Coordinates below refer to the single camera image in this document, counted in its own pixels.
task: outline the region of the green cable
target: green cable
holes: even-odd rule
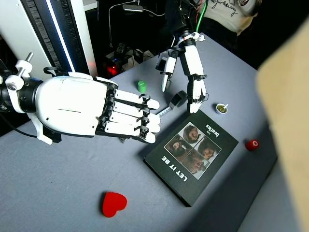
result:
[[[204,4],[204,7],[203,7],[203,10],[202,10],[202,13],[201,13],[201,16],[199,17],[199,20],[198,20],[198,23],[197,23],[197,29],[196,29],[196,32],[198,32],[198,28],[199,28],[199,25],[204,17],[204,14],[205,14],[205,11],[207,9],[207,4],[208,3],[208,0],[205,0],[205,4]]]

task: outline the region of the tape measure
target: tape measure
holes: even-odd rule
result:
[[[164,110],[160,111],[156,115],[158,115],[159,117],[162,117],[162,116],[166,115],[168,112],[172,111],[174,108],[178,108],[178,107],[182,106],[186,101],[187,101],[187,94],[186,94],[186,92],[184,92],[183,90],[179,91],[178,93],[176,93],[174,95],[172,100],[170,100],[169,107],[167,107]],[[122,143],[124,143],[128,139],[129,138],[120,138],[120,141]]]

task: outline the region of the black book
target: black book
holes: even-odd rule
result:
[[[199,110],[156,146],[145,162],[186,206],[192,206],[237,144]]]

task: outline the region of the beige blurred object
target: beige blurred object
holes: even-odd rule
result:
[[[300,225],[309,231],[308,19],[263,64],[257,82]]]

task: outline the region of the photo grid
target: photo grid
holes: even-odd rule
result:
[[[192,122],[184,126],[164,148],[198,180],[221,151]]]

